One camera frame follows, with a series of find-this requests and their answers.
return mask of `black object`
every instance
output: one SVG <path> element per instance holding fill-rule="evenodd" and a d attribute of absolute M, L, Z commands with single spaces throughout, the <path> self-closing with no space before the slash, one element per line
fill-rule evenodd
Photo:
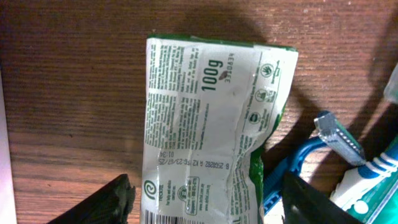
<path fill-rule="evenodd" d="M 127 174 L 121 174 L 49 224 L 126 224 L 136 197 Z"/>
<path fill-rule="evenodd" d="M 285 224 L 361 224 L 291 172 L 284 175 L 282 201 Z"/>

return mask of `100g label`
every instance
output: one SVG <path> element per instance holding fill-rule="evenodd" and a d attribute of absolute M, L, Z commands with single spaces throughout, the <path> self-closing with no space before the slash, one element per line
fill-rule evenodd
<path fill-rule="evenodd" d="M 223 67 L 223 62 L 217 60 L 209 60 L 208 67 L 204 69 L 205 74 L 202 78 L 201 89 L 203 91 L 216 90 L 218 69 Z"/>

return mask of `green and white packaging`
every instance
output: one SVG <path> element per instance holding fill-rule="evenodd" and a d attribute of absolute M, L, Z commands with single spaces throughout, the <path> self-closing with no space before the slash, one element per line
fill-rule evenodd
<path fill-rule="evenodd" d="M 261 222 L 261 146 L 297 57 L 290 47 L 148 38 L 141 224 Z"/>

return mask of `wooden table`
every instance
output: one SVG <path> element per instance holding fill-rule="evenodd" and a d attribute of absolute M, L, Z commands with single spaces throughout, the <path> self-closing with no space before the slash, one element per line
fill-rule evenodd
<path fill-rule="evenodd" d="M 299 59 L 266 172 L 335 112 L 369 158 L 394 137 L 398 108 L 382 90 L 398 61 L 394 0 L 0 2 L 0 56 L 19 223 L 47 222 L 121 173 L 138 186 L 146 37 L 291 45 Z M 312 154 L 302 177 L 330 193 L 347 163 Z M 267 216 L 280 222 L 280 204 Z"/>

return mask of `wood grain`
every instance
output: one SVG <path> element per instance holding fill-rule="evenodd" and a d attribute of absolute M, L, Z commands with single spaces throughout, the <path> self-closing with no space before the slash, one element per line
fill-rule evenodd
<path fill-rule="evenodd" d="M 382 89 L 398 61 L 393 0 L 0 1 L 0 59 L 19 223 L 44 223 L 121 173 L 141 186 L 145 49 L 151 33 L 291 45 L 299 60 L 266 172 L 335 112 L 383 150 L 398 108 Z M 346 162 L 325 149 L 302 176 L 328 193 Z M 281 206 L 266 217 L 279 223 Z M 138 223 L 139 197 L 130 223 Z"/>

